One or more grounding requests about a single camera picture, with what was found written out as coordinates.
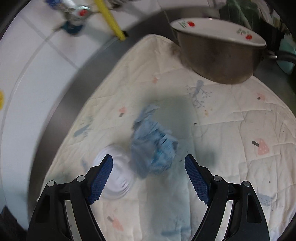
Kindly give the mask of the white plastic lid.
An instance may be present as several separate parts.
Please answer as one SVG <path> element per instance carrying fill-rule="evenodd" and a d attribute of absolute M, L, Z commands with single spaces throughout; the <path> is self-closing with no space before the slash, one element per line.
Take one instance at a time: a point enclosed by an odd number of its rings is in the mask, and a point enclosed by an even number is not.
<path fill-rule="evenodd" d="M 131 190 L 135 182 L 135 174 L 130 168 L 128 153 L 116 145 L 109 145 L 102 149 L 94 159 L 93 166 L 98 166 L 107 154 L 112 156 L 113 168 L 102 196 L 106 199 L 119 199 Z"/>

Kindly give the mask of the crumpled white blue wrapper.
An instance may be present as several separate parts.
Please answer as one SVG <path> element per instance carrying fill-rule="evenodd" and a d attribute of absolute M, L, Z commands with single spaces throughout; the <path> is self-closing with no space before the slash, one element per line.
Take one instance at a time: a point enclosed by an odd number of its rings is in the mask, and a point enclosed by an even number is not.
<path fill-rule="evenodd" d="M 178 140 L 152 118 L 158 108 L 145 106 L 132 126 L 130 166 L 141 179 L 165 172 L 177 154 Z"/>

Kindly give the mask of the steel pot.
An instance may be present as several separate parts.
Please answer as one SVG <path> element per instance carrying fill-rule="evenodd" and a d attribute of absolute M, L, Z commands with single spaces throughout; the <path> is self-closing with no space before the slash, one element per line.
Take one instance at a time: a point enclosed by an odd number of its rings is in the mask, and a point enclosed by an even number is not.
<path fill-rule="evenodd" d="M 264 56 L 265 47 L 252 47 L 212 37 L 176 32 L 182 54 L 199 75 L 221 84 L 248 80 Z"/>

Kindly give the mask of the water valve with red knob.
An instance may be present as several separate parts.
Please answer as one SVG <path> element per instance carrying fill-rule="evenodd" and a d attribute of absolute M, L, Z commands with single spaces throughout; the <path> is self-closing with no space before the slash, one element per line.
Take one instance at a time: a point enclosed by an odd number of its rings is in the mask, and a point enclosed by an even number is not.
<path fill-rule="evenodd" d="M 45 1 L 52 9 L 63 13 L 65 21 L 56 28 L 64 30 L 69 35 L 78 35 L 84 28 L 87 19 L 93 14 L 92 10 L 85 5 L 78 5 L 74 1 L 47 0 Z"/>

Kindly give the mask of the white plate with cherries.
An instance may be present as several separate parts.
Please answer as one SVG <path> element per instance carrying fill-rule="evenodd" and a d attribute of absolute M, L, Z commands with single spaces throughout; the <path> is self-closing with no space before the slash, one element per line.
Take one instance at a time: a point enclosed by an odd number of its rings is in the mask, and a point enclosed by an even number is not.
<path fill-rule="evenodd" d="M 213 18 L 183 18 L 171 22 L 171 27 L 179 32 L 243 44 L 264 47 L 266 41 L 259 34 L 241 25 Z"/>

